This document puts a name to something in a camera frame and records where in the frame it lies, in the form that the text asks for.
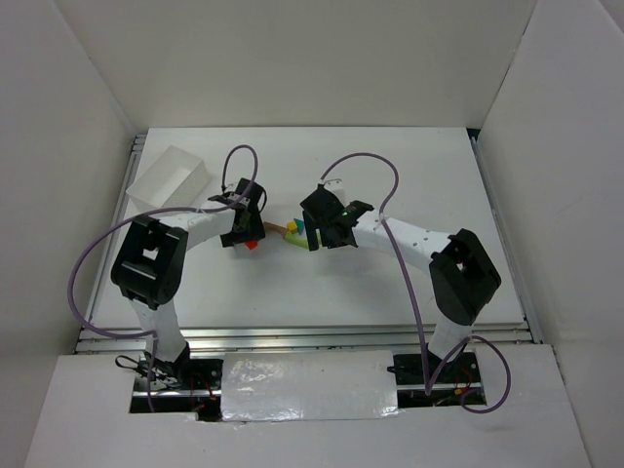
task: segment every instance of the white box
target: white box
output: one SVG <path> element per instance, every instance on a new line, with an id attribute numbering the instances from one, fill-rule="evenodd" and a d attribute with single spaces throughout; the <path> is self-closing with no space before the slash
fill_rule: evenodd
<path id="1" fill-rule="evenodd" d="M 210 182 L 204 160 L 170 146 L 126 193 L 142 212 L 157 208 L 188 207 Z"/>

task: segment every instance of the yellow block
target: yellow block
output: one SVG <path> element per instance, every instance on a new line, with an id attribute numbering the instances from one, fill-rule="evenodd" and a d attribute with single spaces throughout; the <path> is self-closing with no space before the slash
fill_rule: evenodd
<path id="1" fill-rule="evenodd" d="M 296 228 L 296 222 L 291 221 L 286 225 L 286 228 L 291 232 L 291 234 L 296 234 L 298 232 Z"/>

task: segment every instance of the blue object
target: blue object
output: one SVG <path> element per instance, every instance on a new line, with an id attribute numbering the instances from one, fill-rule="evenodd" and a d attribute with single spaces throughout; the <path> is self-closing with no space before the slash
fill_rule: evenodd
<path id="1" fill-rule="evenodd" d="M 303 232 L 303 228 L 305 227 L 305 224 L 303 223 L 303 221 L 301 219 L 294 219 L 294 222 L 296 224 L 296 232 L 301 234 Z"/>

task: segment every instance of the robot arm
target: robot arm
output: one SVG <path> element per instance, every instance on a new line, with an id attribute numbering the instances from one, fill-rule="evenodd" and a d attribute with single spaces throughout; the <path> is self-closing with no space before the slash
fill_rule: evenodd
<path id="1" fill-rule="evenodd" d="M 236 207 L 218 213 L 200 211 L 223 208 L 249 183 L 253 183 L 249 198 Z M 186 252 L 216 236 L 220 236 L 224 247 L 247 243 L 252 248 L 249 243 L 265 235 L 258 209 L 263 191 L 257 183 L 243 178 L 234 190 L 211 197 L 197 212 L 160 219 L 139 215 L 131 224 L 113 264 L 111 279 L 130 301 L 141 328 L 156 331 L 156 367 L 167 375 L 179 376 L 190 355 L 173 301 Z M 147 337 L 147 349 L 152 349 L 153 339 Z"/>
<path id="2" fill-rule="evenodd" d="M 322 245 L 329 249 L 353 246 L 395 255 L 380 223 L 379 211 L 371 205 L 354 201 L 345 207 L 338 197 L 319 185 L 301 202 L 301 207 L 311 251 L 319 248 L 318 229 Z M 500 286 L 500 276 L 477 236 L 467 229 L 449 235 L 398 219 L 384 219 L 406 263 L 431 277 L 443 317 L 438 320 L 428 349 L 443 359 L 471 334 L 479 312 Z"/>

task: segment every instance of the clear plastic wrap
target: clear plastic wrap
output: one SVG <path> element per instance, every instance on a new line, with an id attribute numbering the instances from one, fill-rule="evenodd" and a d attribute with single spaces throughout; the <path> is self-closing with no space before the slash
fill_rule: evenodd
<path id="1" fill-rule="evenodd" d="M 398 411 L 390 351 L 232 353 L 225 357 L 225 421 L 374 419 Z"/>

